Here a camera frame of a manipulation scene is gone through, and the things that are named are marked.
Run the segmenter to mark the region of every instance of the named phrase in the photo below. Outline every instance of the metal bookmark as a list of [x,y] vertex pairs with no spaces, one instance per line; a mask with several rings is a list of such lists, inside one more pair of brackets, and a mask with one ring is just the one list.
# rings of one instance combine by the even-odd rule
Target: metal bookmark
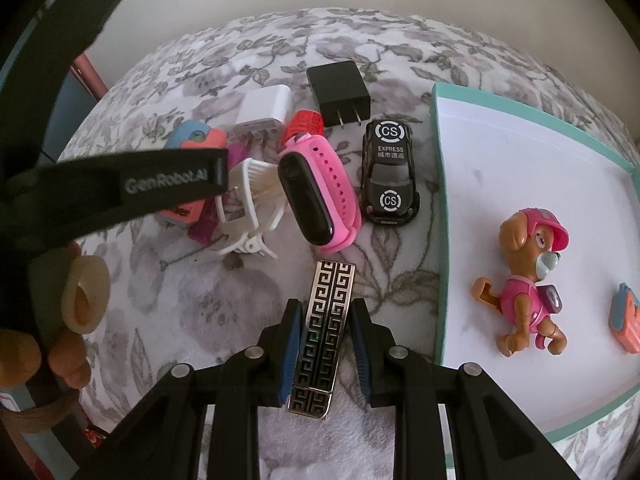
[[329,411],[355,270],[341,262],[316,265],[288,412],[325,418]]

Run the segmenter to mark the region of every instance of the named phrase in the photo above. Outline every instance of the orange toy piece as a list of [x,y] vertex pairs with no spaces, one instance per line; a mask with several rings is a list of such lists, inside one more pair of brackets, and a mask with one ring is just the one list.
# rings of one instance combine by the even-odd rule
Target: orange toy piece
[[514,332],[496,339],[498,350],[505,356],[527,349],[530,335],[535,334],[536,347],[553,355],[561,354],[567,339],[551,315],[560,312],[562,303],[553,285],[540,282],[560,261],[559,251],[569,244],[569,233],[550,211],[524,208],[500,226],[498,242],[502,257],[511,271],[500,294],[491,291],[492,282],[482,276],[471,287],[471,296],[502,314],[514,326]]
[[626,283],[611,301],[609,328],[627,352],[640,352],[640,301]]

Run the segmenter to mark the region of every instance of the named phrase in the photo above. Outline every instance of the toy dog figure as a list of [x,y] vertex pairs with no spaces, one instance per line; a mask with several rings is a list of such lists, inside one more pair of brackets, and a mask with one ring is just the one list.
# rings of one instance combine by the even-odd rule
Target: toy dog figure
[[546,209],[526,208],[512,215],[500,226],[502,256],[511,269],[500,296],[491,294],[492,283],[478,278],[471,295],[503,314],[516,330],[500,336],[496,343],[503,355],[529,347],[529,335],[536,335],[536,347],[545,348],[545,338],[551,338],[548,350],[553,355],[566,348],[566,336],[551,321],[551,314],[562,309],[553,285],[536,286],[560,260],[559,251],[569,244],[569,234],[558,219]]

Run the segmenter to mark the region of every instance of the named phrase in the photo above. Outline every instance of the black toy car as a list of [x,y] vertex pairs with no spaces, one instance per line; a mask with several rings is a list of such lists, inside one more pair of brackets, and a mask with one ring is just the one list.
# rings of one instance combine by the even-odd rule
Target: black toy car
[[415,188],[411,129],[373,120],[362,139],[362,213],[377,224],[404,225],[420,207]]

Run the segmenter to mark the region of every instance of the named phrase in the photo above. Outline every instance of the metal screw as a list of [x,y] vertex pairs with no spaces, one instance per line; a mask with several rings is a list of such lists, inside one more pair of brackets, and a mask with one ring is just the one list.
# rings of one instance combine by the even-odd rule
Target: metal screw
[[396,359],[404,359],[409,355],[409,351],[404,346],[392,346],[389,349],[389,355]]
[[464,363],[462,365],[462,369],[465,374],[470,375],[472,377],[478,377],[482,373],[482,368],[478,363]]
[[184,363],[180,363],[179,365],[175,365],[173,368],[171,368],[171,375],[174,376],[176,379],[181,379],[183,377],[186,377],[190,373],[191,373],[191,367]]
[[264,355],[264,350],[259,346],[249,346],[249,348],[244,351],[244,355],[249,359],[259,359]]

